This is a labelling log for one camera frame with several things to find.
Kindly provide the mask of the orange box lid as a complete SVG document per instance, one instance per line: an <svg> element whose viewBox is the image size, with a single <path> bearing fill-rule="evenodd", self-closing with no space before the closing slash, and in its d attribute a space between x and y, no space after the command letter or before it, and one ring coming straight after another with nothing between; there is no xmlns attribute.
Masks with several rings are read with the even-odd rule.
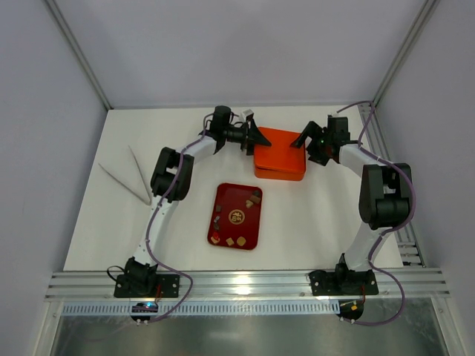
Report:
<svg viewBox="0 0 475 356"><path fill-rule="evenodd" d="M272 143L272 146L255 146L254 168L279 171L302 171L307 169L305 145L300 148L290 146L299 133L265 127L259 127L259 130Z"/></svg>

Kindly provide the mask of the orange chocolate box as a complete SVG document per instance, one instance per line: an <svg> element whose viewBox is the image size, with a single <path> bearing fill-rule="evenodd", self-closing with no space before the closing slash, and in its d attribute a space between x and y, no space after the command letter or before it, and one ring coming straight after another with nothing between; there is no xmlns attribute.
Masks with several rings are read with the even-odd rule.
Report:
<svg viewBox="0 0 475 356"><path fill-rule="evenodd" d="M255 176L259 179L273 179L284 181L301 181L306 171L279 171L255 167Z"/></svg>

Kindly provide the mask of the metal tongs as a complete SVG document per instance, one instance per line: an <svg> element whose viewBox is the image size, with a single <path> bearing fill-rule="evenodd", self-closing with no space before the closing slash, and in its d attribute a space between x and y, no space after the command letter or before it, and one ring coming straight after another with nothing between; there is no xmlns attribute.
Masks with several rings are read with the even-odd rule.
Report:
<svg viewBox="0 0 475 356"><path fill-rule="evenodd" d="M150 207L152 204L150 188L146 182L140 161L130 145L128 146L128 154L130 157L124 161L125 167L120 168L118 171L110 171L101 162L99 162L97 166L121 189L143 203L145 206Z"/></svg>

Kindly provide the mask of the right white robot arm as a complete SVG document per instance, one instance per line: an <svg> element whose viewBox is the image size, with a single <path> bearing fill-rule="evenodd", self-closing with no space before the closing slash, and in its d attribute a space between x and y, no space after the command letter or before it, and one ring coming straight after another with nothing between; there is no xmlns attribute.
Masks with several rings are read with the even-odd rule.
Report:
<svg viewBox="0 0 475 356"><path fill-rule="evenodd" d="M360 228L332 271L309 273L312 294L377 295L373 259L387 236L408 224L414 214L410 166L384 160L352 140L346 117L329 116L325 127L309 122L291 146L305 146L311 162L325 166L334 161L349 168L361 180Z"/></svg>

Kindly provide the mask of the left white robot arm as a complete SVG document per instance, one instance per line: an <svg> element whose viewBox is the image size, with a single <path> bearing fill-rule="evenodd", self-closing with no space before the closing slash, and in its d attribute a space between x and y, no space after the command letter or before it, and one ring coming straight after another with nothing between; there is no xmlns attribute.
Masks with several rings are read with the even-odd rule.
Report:
<svg viewBox="0 0 475 356"><path fill-rule="evenodd" d="M237 115L231 108L218 105L203 118L203 129L196 140L181 148L164 147L157 159L150 180L151 214L142 239L123 267L121 274L113 277L116 298L177 298L180 279L192 277L161 263L154 248L163 239L177 206L191 187L193 168L196 163L215 155L227 142L237 143L246 154L254 153L257 145L271 142L259 131L254 112L247 109Z"/></svg>

